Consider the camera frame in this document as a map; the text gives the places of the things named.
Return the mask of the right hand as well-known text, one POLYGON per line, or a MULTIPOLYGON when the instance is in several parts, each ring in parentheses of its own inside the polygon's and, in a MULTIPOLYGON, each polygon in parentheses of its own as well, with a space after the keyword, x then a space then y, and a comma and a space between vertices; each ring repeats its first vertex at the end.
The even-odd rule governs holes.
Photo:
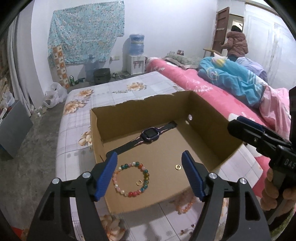
MULTIPOLYGON (((260 205, 264 211, 269 211, 277 207, 276 199, 279 196, 278 189, 273 185, 273 170, 271 168, 267 171, 267 177, 264 181, 264 190, 262 191, 262 198, 260 200, 260 205)), ((278 216, 290 212, 295 206, 296 201, 296 191, 294 189, 286 189, 283 192, 283 197, 287 200, 283 209, 279 212, 278 216)))

